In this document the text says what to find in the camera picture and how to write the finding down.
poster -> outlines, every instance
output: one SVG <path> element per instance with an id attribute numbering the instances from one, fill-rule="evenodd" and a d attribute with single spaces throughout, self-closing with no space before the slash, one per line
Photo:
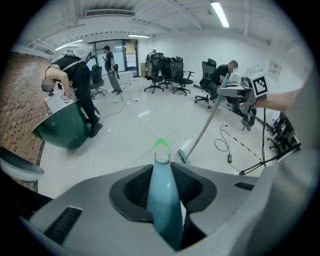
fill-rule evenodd
<path id="1" fill-rule="evenodd" d="M 267 75 L 271 77 L 273 80 L 278 81 L 281 70 L 282 70 L 282 66 L 280 66 L 278 63 L 276 63 L 271 59 L 269 62 Z"/>

black vent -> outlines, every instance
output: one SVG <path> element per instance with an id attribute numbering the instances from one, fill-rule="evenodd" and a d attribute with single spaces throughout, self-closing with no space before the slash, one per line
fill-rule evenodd
<path id="1" fill-rule="evenodd" d="M 109 199 L 113 207 L 130 221 L 154 221 L 152 213 L 146 210 L 153 168 L 152 164 L 148 164 L 117 180 L 110 188 Z"/>
<path id="2" fill-rule="evenodd" d="M 152 169 L 141 173 L 124 187 L 124 194 L 130 202 L 146 209 Z"/>
<path id="3" fill-rule="evenodd" d="M 63 213 L 51 224 L 44 233 L 48 238 L 57 244 L 62 244 L 69 234 L 82 210 L 74 207 L 68 207 Z"/>
<path id="4" fill-rule="evenodd" d="M 121 10 L 121 9 L 99 9 L 99 10 L 87 10 L 85 12 L 85 17 L 94 16 L 126 16 L 133 17 L 136 13 L 131 10 Z"/>
<path id="5" fill-rule="evenodd" d="M 234 184 L 236 187 L 238 188 L 241 188 L 241 189 L 244 189 L 244 190 L 253 190 L 255 185 L 252 185 L 252 184 L 248 184 L 248 183 L 244 183 L 244 182 L 238 182 L 236 184 Z"/>

